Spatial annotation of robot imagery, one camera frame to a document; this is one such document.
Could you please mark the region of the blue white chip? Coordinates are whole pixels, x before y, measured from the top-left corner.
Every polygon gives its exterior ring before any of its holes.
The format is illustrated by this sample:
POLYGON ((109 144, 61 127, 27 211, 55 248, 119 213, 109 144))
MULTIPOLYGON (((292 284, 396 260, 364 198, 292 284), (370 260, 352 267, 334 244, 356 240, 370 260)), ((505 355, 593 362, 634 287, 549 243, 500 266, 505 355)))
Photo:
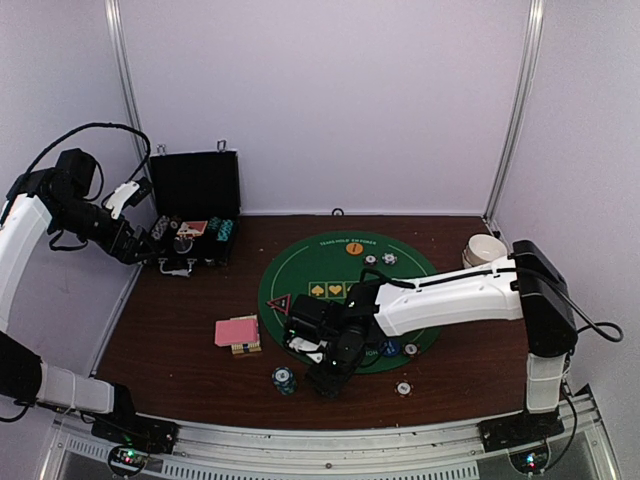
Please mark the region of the blue white chip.
POLYGON ((398 261, 398 257, 391 252, 385 252, 381 256, 381 259, 385 265, 395 265, 398 261))

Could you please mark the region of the brown chip stack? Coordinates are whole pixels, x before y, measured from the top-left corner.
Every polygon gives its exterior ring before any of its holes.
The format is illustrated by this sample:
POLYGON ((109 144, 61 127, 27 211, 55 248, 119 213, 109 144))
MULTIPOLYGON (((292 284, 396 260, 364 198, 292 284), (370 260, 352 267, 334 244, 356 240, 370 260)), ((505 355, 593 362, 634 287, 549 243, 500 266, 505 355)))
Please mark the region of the brown chip stack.
POLYGON ((414 388, 412 384, 408 381, 399 381, 395 385, 396 394, 403 398, 411 396, 413 393, 413 390, 414 388))

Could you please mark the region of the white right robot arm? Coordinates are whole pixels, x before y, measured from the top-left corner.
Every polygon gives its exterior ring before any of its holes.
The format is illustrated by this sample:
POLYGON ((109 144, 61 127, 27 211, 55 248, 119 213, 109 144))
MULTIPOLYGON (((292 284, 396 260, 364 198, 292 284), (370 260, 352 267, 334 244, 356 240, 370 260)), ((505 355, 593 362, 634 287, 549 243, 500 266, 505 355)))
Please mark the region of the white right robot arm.
POLYGON ((310 374, 316 390, 336 396, 360 366, 367 347, 386 338, 484 320, 525 322, 528 357, 526 409, 513 419, 519 440, 535 440, 559 403, 564 363, 578 333, 576 307, 564 278, 531 241, 510 254, 465 270, 395 279, 365 268, 343 302, 298 296, 289 328, 319 346, 310 374))

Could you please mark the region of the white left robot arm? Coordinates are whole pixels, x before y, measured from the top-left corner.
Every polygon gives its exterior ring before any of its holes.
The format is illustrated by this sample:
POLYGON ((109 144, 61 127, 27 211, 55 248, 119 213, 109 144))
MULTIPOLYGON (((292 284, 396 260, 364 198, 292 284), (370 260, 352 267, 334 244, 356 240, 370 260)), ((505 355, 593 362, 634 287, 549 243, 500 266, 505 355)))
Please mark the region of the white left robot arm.
POLYGON ((8 334, 17 288, 43 235, 58 240, 72 233, 125 265, 157 257, 150 234, 132 228, 122 214, 150 193, 150 181, 129 180, 97 205, 88 196, 96 166, 88 153, 66 150, 55 166, 21 175, 7 196, 1 211, 1 393, 23 408, 40 404, 95 415, 121 443, 133 444, 144 424, 127 387, 49 365, 8 334))

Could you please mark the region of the blue round button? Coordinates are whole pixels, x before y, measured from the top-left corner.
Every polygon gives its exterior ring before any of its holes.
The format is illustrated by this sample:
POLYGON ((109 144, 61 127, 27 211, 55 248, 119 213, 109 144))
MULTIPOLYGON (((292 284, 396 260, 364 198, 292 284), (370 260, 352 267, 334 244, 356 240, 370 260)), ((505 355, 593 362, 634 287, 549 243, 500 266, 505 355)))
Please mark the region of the blue round button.
POLYGON ((401 353, 401 345, 395 339, 385 340, 379 349, 379 354, 383 358, 394 358, 398 356, 400 353, 401 353))

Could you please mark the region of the red triangular dealer marker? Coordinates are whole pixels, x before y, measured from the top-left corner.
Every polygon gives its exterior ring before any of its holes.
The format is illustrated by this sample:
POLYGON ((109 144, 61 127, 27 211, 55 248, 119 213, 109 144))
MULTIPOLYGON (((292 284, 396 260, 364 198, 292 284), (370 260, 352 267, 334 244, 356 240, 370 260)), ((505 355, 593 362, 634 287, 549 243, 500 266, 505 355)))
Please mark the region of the red triangular dealer marker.
POLYGON ((266 302, 266 305, 282 315, 288 316, 291 308, 292 295, 285 294, 276 298, 272 298, 266 302))

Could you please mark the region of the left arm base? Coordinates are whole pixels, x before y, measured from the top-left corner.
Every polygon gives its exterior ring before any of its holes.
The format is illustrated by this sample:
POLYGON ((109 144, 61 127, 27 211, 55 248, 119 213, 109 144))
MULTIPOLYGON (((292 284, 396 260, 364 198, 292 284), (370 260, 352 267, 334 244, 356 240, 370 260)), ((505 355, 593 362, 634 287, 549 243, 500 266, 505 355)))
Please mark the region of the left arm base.
POLYGON ((107 454, 107 466, 120 478, 140 474, 153 455, 171 454, 178 437, 176 423, 148 417, 135 417, 132 423, 106 416, 89 420, 94 437, 113 443, 107 454))

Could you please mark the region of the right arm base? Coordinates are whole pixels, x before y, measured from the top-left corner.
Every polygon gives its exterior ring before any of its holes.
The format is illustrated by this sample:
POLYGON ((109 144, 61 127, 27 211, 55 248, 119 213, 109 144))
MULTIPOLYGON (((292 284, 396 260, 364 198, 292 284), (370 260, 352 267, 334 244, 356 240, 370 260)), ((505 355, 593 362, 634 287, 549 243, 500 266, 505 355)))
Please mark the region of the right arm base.
POLYGON ((565 431, 557 413, 513 415, 481 421, 480 438, 486 453, 505 450, 519 473, 540 474, 550 464, 548 440, 565 431))

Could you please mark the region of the orange round button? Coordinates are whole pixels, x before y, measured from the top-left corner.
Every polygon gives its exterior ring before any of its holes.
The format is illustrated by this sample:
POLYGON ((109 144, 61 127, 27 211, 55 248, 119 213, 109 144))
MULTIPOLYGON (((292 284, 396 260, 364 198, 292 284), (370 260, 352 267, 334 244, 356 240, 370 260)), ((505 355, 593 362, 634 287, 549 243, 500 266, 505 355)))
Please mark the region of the orange round button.
POLYGON ((364 251, 364 246, 359 242, 350 242, 346 245, 346 252, 352 256, 361 255, 364 251))

